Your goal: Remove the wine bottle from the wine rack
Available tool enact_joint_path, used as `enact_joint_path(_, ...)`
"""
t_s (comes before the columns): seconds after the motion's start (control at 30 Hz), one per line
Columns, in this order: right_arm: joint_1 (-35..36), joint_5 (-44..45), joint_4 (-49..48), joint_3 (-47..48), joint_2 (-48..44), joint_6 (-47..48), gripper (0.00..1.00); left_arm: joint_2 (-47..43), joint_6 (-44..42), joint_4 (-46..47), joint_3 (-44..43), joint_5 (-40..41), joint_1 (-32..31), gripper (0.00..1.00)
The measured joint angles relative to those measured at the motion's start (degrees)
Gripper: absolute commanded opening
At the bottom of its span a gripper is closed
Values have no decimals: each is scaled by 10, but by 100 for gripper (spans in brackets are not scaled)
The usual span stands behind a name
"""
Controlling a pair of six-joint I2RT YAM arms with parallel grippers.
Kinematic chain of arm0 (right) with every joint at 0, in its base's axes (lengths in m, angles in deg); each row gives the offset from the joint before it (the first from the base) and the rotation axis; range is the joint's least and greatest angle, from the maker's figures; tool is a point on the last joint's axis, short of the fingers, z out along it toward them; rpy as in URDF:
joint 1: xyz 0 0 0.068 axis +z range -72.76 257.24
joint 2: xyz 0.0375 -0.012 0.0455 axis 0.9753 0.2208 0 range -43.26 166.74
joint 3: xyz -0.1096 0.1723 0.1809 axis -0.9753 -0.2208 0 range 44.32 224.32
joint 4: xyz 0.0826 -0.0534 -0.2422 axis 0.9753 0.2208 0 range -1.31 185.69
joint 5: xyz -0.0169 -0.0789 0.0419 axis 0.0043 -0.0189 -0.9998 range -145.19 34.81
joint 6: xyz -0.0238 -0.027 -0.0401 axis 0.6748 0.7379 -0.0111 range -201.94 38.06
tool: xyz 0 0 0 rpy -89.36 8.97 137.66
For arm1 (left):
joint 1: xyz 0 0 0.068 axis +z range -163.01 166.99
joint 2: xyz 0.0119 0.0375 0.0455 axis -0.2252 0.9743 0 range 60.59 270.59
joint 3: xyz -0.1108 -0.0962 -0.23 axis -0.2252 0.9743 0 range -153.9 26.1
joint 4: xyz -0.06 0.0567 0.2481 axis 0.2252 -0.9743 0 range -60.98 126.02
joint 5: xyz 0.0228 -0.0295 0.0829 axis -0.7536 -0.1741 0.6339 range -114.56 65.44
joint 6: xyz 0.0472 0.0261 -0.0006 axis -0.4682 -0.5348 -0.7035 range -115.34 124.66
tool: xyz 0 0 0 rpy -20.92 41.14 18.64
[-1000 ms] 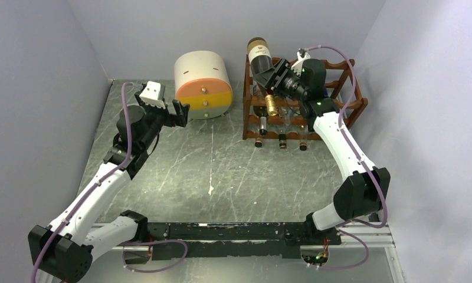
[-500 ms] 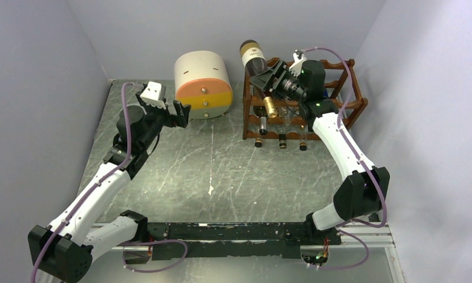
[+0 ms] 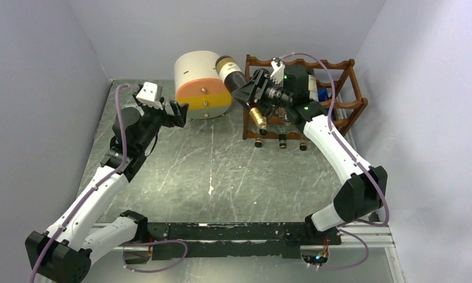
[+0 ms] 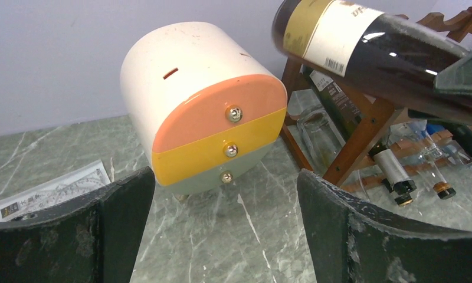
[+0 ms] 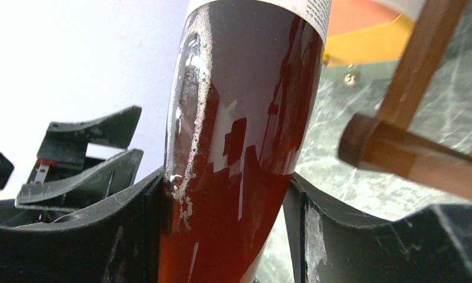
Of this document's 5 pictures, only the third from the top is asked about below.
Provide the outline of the dark gold-capped wine bottle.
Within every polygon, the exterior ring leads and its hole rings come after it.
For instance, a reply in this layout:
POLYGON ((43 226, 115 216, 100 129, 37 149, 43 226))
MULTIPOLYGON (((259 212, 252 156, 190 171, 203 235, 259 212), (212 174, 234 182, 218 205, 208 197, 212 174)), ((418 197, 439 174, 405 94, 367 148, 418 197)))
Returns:
POLYGON ((228 55, 222 55, 216 60, 215 70, 231 96, 248 111, 255 125, 259 129, 265 129, 267 120, 255 102, 258 88, 255 80, 246 79, 239 65, 228 55))

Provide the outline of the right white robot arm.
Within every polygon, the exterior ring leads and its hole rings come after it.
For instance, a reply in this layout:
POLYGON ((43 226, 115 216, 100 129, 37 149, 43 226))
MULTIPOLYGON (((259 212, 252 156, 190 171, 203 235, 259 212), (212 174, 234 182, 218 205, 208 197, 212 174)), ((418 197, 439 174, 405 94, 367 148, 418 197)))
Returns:
POLYGON ((341 188, 332 202, 306 217, 304 237, 318 244, 327 230, 347 224, 380 208, 387 208, 387 172, 355 152, 331 121, 328 110, 310 95, 315 80, 303 65, 280 65, 273 72, 258 70, 253 78, 235 63, 216 67, 231 95, 249 109, 283 108, 288 121, 321 151, 337 174, 341 188))

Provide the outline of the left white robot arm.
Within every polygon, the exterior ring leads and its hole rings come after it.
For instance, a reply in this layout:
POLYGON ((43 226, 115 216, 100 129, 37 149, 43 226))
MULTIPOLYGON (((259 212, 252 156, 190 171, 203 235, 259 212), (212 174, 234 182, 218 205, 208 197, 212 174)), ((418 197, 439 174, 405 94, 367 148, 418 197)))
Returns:
POLYGON ((91 232, 114 197, 128 187, 147 159, 162 127, 184 127, 188 104, 139 101, 118 108, 110 147, 92 180, 70 207, 44 232, 25 241, 32 268, 30 282, 81 282, 91 266, 123 243, 149 243, 147 217, 127 210, 100 231, 91 232))

